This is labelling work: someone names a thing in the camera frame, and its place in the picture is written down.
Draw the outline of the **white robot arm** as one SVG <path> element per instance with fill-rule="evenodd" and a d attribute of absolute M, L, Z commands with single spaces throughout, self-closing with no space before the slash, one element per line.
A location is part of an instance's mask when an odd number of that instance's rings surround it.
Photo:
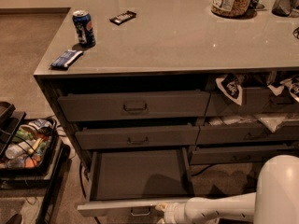
<path fill-rule="evenodd" d="M 219 224 L 222 219 L 251 224 L 299 224 L 299 158 L 279 155 L 268 160 L 254 192 L 220 199 L 190 198 L 159 203 L 159 224 Z"/>

